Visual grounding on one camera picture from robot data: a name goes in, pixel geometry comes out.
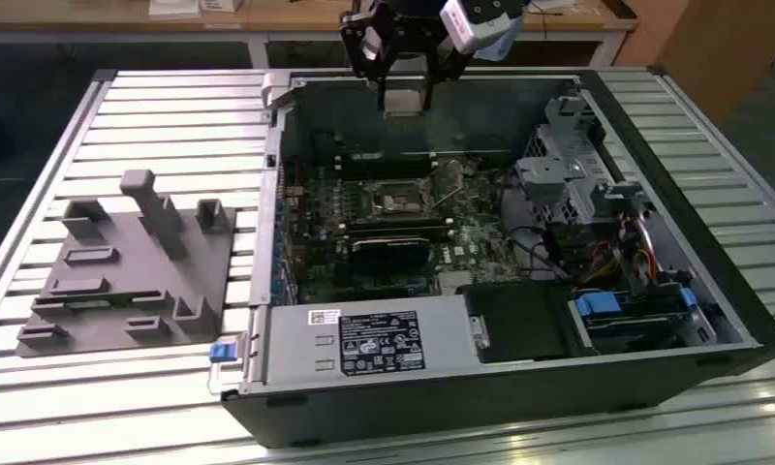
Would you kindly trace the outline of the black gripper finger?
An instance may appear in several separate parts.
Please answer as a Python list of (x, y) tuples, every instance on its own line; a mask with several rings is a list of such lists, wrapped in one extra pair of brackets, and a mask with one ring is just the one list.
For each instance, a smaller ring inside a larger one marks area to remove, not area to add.
[(341, 34), (353, 72), (377, 85), (378, 110), (383, 111), (393, 66), (393, 9), (350, 12), (342, 17)]
[(457, 80), (465, 73), (470, 57), (462, 54), (449, 36), (426, 48), (425, 109), (431, 108), (434, 87), (447, 80)]

